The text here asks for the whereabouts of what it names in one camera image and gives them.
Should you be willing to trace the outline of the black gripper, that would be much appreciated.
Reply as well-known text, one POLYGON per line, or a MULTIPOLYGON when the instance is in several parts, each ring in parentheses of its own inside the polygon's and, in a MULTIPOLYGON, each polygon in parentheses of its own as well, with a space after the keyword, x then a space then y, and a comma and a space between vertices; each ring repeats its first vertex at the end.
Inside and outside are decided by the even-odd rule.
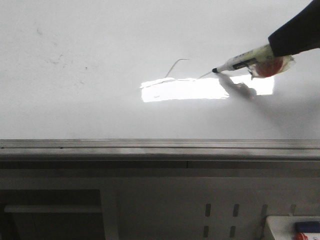
POLYGON ((313 0, 268 37, 276 57, 296 55, 320 47, 320 2, 313 0))

